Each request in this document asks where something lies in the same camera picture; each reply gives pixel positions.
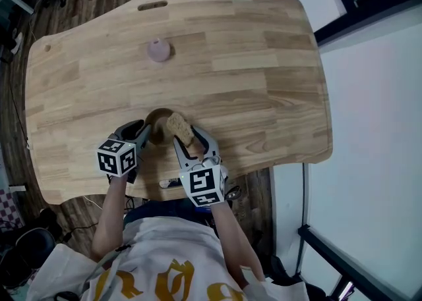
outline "fiducial marker cube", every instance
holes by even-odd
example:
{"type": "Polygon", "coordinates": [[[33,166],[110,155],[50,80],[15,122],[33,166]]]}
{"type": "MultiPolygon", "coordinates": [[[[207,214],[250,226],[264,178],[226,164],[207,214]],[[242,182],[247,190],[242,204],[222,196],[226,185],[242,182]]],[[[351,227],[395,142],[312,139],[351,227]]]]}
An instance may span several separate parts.
{"type": "Polygon", "coordinates": [[[179,176],[186,195],[195,206],[224,202],[224,178],[220,165],[181,171],[179,176]]]}
{"type": "Polygon", "coordinates": [[[100,171],[122,177],[136,167],[136,144],[107,139],[97,150],[100,171]]]}

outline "wooden floor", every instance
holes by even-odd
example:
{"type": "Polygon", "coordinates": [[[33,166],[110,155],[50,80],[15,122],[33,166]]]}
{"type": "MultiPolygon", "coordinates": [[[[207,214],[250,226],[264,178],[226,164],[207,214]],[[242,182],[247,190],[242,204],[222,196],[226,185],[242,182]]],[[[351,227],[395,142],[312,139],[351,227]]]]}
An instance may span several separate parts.
{"type": "MultiPolygon", "coordinates": [[[[25,71],[28,52],[35,40],[42,36],[55,34],[92,20],[129,0],[67,0],[61,8],[58,0],[51,2],[48,8],[42,7],[42,0],[32,0],[35,8],[32,16],[21,14],[16,18],[15,26],[24,35],[23,46],[13,61],[1,64],[0,71],[0,143],[11,185],[23,185],[27,192],[19,193],[19,205],[25,220],[39,215],[42,208],[48,206],[42,198],[32,168],[30,154],[26,149],[25,138],[13,104],[16,103],[18,115],[25,129],[24,91],[25,71]]],[[[10,53],[3,57],[10,59],[10,53]]],[[[272,208],[270,178],[268,169],[251,173],[234,181],[243,189],[243,196],[233,205],[233,210],[248,239],[253,241],[263,233],[258,247],[265,253],[272,253],[272,208]]],[[[104,196],[89,196],[100,206],[104,196]]],[[[58,222],[64,232],[73,227],[89,226],[98,222],[101,210],[83,197],[69,200],[61,205],[50,206],[58,215],[58,222]]],[[[77,230],[68,245],[83,254],[89,253],[90,242],[95,227],[77,230]]]]}

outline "white shirt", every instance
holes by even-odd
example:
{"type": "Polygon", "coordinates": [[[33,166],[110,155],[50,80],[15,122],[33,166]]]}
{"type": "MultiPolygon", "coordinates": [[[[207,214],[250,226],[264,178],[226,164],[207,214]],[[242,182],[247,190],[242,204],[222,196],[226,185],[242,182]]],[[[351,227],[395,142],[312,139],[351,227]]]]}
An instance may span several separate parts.
{"type": "Polygon", "coordinates": [[[120,252],[107,271],[57,245],[30,285],[27,300],[48,300],[70,291],[89,301],[309,301],[304,283],[280,287],[260,283],[247,272],[249,285],[241,290],[227,272],[214,231],[198,223],[175,217],[139,219],[126,226],[123,242],[131,247],[120,252]]]}

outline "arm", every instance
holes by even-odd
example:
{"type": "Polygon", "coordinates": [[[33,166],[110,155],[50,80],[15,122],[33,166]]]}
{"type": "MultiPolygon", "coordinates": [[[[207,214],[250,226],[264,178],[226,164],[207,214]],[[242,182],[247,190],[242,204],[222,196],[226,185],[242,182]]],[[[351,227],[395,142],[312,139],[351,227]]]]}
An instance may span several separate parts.
{"type": "Polygon", "coordinates": [[[242,231],[227,202],[211,205],[218,236],[223,248],[227,270],[240,288],[248,282],[243,276],[241,265],[250,267],[259,281],[265,281],[264,272],[252,246],[242,231]]]}
{"type": "Polygon", "coordinates": [[[127,175],[111,179],[100,221],[91,244],[91,259],[96,262],[123,243],[126,181],[127,175]]]}

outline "person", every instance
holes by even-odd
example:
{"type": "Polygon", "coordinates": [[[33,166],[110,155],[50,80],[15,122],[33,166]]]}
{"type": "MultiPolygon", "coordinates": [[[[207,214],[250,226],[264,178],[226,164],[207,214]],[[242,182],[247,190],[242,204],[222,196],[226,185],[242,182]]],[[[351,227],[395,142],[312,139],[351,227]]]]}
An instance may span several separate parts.
{"type": "Polygon", "coordinates": [[[304,283],[265,282],[227,202],[210,206],[218,237],[189,199],[149,201],[123,220],[126,183],[111,179],[90,258],[58,244],[27,300],[308,300],[304,283]]]}

